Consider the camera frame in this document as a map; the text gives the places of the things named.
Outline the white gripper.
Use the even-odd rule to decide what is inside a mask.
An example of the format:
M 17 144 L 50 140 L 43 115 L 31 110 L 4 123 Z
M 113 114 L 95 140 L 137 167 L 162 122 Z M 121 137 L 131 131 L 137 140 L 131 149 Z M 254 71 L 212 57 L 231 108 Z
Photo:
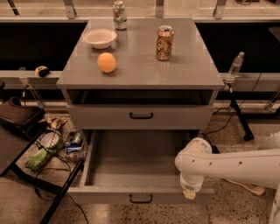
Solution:
M 180 185 L 184 189 L 184 196 L 189 200 L 193 200 L 196 197 L 196 193 L 202 188 L 203 181 L 203 176 L 180 173 Z

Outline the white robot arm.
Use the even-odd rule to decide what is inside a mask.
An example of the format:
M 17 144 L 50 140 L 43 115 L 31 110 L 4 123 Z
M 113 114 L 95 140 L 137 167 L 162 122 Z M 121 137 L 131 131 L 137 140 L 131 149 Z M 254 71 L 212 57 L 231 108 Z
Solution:
M 267 137 L 258 150 L 213 154 L 195 137 L 175 157 L 183 192 L 195 195 L 205 176 L 276 189 L 269 224 L 280 224 L 280 133 Z

